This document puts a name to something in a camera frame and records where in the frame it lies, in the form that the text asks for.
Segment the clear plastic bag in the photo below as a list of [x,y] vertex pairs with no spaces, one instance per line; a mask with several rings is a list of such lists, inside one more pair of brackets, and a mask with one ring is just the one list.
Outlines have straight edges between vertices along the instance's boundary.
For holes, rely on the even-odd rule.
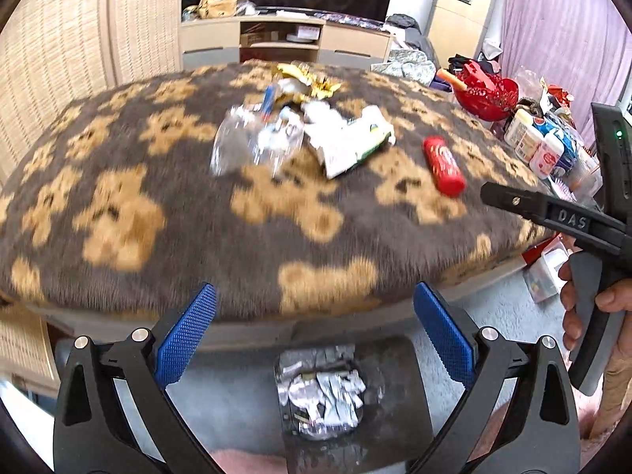
[[243,167],[263,167],[275,178],[302,147],[304,125],[288,107],[274,115],[232,106],[215,135],[210,157],[212,175],[228,175]]

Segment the beige standing air conditioner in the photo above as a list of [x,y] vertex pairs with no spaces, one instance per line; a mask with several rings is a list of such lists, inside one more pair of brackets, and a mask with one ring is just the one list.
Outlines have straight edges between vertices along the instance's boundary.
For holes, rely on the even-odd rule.
[[476,57],[494,1],[435,0],[427,37],[443,69],[448,69],[449,59],[456,54]]

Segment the beige TV cabinet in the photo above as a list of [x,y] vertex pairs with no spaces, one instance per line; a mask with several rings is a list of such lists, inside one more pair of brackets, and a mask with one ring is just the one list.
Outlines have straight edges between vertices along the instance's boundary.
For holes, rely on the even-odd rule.
[[393,34],[307,15],[232,16],[184,21],[186,70],[247,60],[301,61],[369,70],[388,60]]

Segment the white green snack wrapper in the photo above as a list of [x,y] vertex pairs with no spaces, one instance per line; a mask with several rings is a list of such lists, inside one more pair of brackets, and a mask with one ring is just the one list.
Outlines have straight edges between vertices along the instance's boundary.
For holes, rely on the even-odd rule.
[[346,120],[328,103],[301,105],[307,143],[328,180],[354,169],[385,143],[396,142],[394,127],[375,106],[365,106],[357,119]]

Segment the red candy tube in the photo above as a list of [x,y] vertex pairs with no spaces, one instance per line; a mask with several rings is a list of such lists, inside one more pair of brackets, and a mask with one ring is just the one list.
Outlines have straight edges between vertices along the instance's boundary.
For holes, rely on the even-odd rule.
[[461,196],[467,182],[444,139],[427,137],[423,141],[423,151],[438,192],[450,198]]

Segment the pink fluffy rug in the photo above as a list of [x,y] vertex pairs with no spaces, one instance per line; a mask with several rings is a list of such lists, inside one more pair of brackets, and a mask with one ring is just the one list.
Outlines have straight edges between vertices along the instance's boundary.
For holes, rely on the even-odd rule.
[[576,403],[581,434],[581,468],[596,456],[603,444],[613,433],[621,417],[623,407],[612,397],[584,396],[578,393]]

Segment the yellow snack bag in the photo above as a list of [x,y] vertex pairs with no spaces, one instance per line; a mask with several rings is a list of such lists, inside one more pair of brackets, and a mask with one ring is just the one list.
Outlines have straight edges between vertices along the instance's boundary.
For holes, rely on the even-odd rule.
[[273,69],[274,101],[296,104],[323,101],[343,87],[343,83],[321,72],[314,72],[306,63],[279,63]]

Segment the brown teddy bear blanket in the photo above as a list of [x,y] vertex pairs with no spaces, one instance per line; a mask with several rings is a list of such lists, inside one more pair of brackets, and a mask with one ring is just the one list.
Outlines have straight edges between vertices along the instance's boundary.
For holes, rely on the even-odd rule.
[[[193,236],[170,308],[210,282],[227,321],[350,314],[406,299],[422,280],[454,285],[547,237],[479,196],[487,181],[530,188],[537,177],[476,119],[420,83],[325,69],[343,83],[334,109],[355,118],[376,105],[396,138],[340,178],[328,180],[308,149],[275,178],[258,166],[216,177],[210,155],[226,111],[258,102],[273,67],[250,61],[187,74],[199,83],[207,126],[188,133],[198,148],[184,157]],[[444,139],[467,182],[457,198],[435,186],[423,151],[431,136]]]

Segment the woven rattan folding screen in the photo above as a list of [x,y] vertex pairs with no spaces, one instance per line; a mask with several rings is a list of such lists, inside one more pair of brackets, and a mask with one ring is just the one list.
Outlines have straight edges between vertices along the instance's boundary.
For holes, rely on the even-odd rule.
[[193,236],[199,83],[110,83],[100,2],[21,0],[1,33],[1,376],[45,394],[48,315],[158,316]]

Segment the purple curtain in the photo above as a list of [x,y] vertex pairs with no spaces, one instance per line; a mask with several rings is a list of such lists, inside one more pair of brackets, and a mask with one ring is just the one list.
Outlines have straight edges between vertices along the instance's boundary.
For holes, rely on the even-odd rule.
[[614,105],[631,67],[631,32],[612,0],[506,0],[501,29],[504,74],[526,68],[574,96],[571,113],[594,142],[590,105]]

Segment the red plastic basket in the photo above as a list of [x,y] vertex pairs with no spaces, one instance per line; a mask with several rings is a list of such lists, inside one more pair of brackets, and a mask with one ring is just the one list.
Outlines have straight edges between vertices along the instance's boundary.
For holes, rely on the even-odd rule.
[[463,65],[457,78],[466,87],[454,89],[457,101],[468,113],[484,121],[507,119],[519,101],[519,86],[513,79],[488,74],[474,60]]

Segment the black trash bin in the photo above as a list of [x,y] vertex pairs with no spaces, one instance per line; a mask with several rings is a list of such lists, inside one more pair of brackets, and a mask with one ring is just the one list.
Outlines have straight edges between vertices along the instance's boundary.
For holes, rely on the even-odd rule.
[[421,457],[433,440],[404,336],[288,350],[274,377],[289,472],[373,472]]

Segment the grey patterned cloth pile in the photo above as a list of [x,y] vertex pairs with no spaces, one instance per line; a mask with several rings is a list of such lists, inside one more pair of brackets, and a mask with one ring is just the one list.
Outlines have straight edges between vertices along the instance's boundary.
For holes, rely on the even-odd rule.
[[374,73],[413,80],[429,87],[434,80],[437,68],[422,50],[393,49],[386,62],[373,63]]

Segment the white supplement bottle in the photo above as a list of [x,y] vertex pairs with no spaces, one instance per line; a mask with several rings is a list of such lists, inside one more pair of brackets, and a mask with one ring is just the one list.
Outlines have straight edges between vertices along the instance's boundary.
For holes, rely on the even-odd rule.
[[563,153],[562,141],[553,132],[549,132],[531,157],[529,168],[539,179],[544,180],[552,173]]

